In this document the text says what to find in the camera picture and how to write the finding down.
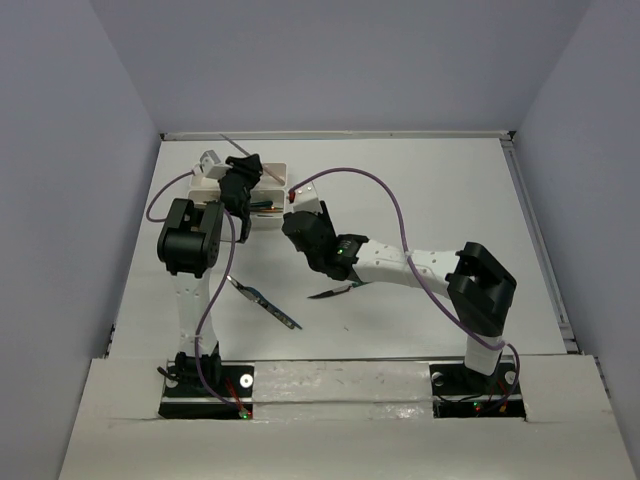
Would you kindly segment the gold spoon teal handle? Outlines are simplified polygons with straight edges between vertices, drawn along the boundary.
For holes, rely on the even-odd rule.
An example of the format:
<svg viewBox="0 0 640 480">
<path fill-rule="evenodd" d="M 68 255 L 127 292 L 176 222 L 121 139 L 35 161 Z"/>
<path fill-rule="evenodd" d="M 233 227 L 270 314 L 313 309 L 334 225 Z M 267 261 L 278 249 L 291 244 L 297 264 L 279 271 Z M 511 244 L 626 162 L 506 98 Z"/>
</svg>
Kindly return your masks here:
<svg viewBox="0 0 640 480">
<path fill-rule="evenodd" d="M 268 210 L 273 208 L 273 202 L 271 200 L 259 201 L 250 204 L 251 210 Z"/>
</svg>

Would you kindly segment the knife with green handle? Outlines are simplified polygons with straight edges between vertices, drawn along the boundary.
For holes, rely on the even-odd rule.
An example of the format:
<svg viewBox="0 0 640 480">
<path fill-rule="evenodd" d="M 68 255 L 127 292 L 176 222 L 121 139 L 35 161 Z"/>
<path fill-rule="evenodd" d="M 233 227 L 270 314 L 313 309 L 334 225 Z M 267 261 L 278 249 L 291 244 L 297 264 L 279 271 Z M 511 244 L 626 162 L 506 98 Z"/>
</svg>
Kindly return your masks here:
<svg viewBox="0 0 640 480">
<path fill-rule="evenodd" d="M 362 282 L 362 281 L 355 281 L 355 282 L 349 282 L 347 284 L 344 285 L 340 285 L 338 287 L 329 289 L 329 290 L 325 290 L 323 292 L 319 292 L 316 294 L 312 294 L 310 296 L 308 296 L 308 299 L 310 300 L 320 300 L 320 299 L 326 299 L 326 298 L 331 298 L 334 296 L 338 296 L 341 294 L 345 294 L 348 293 L 356 288 L 362 287 L 362 286 L 366 286 L 368 285 L 368 282 Z"/>
</svg>

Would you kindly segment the dark blue plastic knife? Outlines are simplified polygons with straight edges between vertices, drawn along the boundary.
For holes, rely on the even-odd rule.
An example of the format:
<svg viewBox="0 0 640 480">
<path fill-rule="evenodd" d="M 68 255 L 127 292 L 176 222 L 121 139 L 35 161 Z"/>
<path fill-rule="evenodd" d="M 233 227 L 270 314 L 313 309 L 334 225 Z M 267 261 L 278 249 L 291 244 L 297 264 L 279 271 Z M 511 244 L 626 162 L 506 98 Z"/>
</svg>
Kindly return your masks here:
<svg viewBox="0 0 640 480">
<path fill-rule="evenodd" d="M 254 289 L 252 287 L 245 287 L 244 288 L 244 295 L 249 300 L 251 300 L 252 302 L 256 303 L 258 306 L 260 306 L 262 309 L 264 309 L 271 316 L 276 318 L 279 322 L 281 322 L 287 328 L 289 328 L 291 330 L 293 330 L 293 329 L 301 330 L 302 329 L 302 326 L 298 322 L 296 322 L 288 314 L 286 314 L 284 311 L 282 311 L 280 308 L 278 308 L 274 303 L 269 301 L 258 290 Z"/>
</svg>

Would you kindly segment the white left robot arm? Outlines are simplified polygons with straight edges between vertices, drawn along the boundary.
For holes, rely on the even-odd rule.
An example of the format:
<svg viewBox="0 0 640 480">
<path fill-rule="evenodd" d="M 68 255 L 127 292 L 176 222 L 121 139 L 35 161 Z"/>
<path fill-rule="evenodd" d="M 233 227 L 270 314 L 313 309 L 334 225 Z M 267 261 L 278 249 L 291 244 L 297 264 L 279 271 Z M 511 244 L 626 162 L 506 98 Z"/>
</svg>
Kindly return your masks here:
<svg viewBox="0 0 640 480">
<path fill-rule="evenodd" d="M 198 169 L 209 174 L 218 167 L 222 169 L 217 174 L 219 197 L 203 206 L 188 198 L 174 199 L 157 242 L 158 258 L 176 291 L 180 328 L 174 365 L 163 375 L 216 398 L 222 364 L 210 312 L 222 288 L 211 292 L 210 277 L 219 256 L 223 221 L 229 221 L 232 245 L 248 239 L 251 191 L 263 175 L 257 154 L 229 157 L 223 164 L 202 163 Z"/>
</svg>

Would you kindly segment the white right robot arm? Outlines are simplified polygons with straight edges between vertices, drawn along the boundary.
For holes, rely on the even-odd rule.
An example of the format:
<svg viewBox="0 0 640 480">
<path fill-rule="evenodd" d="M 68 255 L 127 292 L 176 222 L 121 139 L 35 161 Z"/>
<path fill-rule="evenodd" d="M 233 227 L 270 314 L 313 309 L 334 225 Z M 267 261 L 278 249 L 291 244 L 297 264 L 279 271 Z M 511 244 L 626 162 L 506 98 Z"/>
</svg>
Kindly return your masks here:
<svg viewBox="0 0 640 480">
<path fill-rule="evenodd" d="M 496 381 L 517 282 L 483 245 L 404 251 L 363 235 L 338 235 L 325 206 L 319 212 L 285 214 L 282 232 L 311 270 L 333 280 L 421 288 L 437 300 L 449 300 L 454 310 L 445 314 L 467 334 L 462 384 L 482 392 Z"/>
</svg>

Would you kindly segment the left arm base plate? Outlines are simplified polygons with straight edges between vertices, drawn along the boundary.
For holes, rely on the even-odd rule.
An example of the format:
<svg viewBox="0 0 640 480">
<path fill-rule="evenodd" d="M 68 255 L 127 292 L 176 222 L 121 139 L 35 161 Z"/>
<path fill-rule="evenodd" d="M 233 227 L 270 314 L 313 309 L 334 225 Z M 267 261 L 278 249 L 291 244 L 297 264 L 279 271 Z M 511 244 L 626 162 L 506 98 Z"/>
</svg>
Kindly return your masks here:
<svg viewBox="0 0 640 480">
<path fill-rule="evenodd" d="M 223 363 L 220 381 L 207 389 L 194 376 L 180 379 L 172 362 L 166 369 L 158 415 L 175 420 L 252 420 L 255 366 L 250 363 Z"/>
</svg>

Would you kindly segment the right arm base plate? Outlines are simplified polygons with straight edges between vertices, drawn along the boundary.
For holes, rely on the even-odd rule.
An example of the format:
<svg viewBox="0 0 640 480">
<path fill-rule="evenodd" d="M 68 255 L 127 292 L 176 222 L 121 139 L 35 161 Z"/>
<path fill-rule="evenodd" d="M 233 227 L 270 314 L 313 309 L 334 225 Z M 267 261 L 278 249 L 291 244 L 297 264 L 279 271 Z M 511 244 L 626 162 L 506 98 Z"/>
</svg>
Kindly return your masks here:
<svg viewBox="0 0 640 480">
<path fill-rule="evenodd" d="M 499 363 L 491 376 L 461 362 L 431 364 L 429 373 L 436 419 L 526 418 L 511 361 Z"/>
</svg>

